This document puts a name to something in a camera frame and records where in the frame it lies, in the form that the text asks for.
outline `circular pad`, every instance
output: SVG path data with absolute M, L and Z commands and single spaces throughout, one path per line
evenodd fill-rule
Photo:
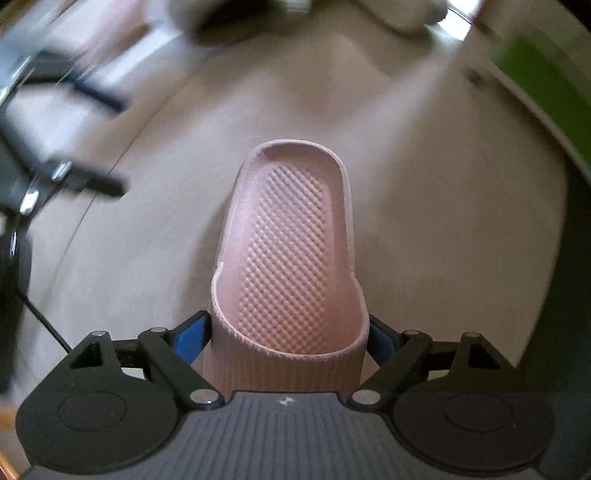
M 109 391 L 96 391 L 98 385 Z M 64 376 L 23 402 L 17 433 L 31 463 L 92 474 L 148 456 L 168 439 L 177 416 L 172 395 L 146 380 Z
M 546 449 L 552 416 L 535 394 L 441 390 L 437 381 L 411 388 L 393 411 L 403 443 L 427 462 L 464 475 L 499 475 L 532 465 Z

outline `beige floor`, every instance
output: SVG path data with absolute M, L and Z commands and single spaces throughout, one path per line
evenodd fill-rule
M 73 122 L 82 107 L 63 95 L 14 108 L 41 124 L 41 151 L 116 164 L 131 182 L 118 202 L 59 198 L 35 222 L 31 296 L 71 344 L 95 329 L 134 338 L 206 308 L 242 160 L 266 140 L 303 138 L 349 172 L 369 310 L 437 339 L 478 330 L 518 360 L 557 251 L 563 155 L 501 88 L 465 79 L 466 46 L 401 38 L 348 3 L 207 62 L 210 50 L 182 38 L 162 44 L 106 75 L 134 97 L 119 118 L 92 109 Z M 63 356 L 30 316 L 19 352 L 17 400 Z

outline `green object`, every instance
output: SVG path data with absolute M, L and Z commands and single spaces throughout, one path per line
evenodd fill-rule
M 522 36 L 517 37 L 502 55 L 493 60 L 493 63 L 515 82 L 568 138 L 578 152 L 578 160 L 584 162 L 580 168 L 586 173 L 587 180 L 591 181 L 591 106 L 559 69 L 557 63 L 563 60 L 563 56 L 555 60 L 549 59 Z

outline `pink slide sandal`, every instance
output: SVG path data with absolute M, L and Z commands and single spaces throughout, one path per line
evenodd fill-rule
M 330 150 L 276 140 L 244 161 L 220 238 L 212 320 L 204 374 L 224 395 L 358 386 L 369 320 L 349 179 Z

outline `blue gripper pad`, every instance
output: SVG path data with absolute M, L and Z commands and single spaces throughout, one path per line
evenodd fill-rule
M 176 327 L 172 333 L 174 353 L 190 365 L 212 337 L 212 318 L 208 312 L 199 311 Z

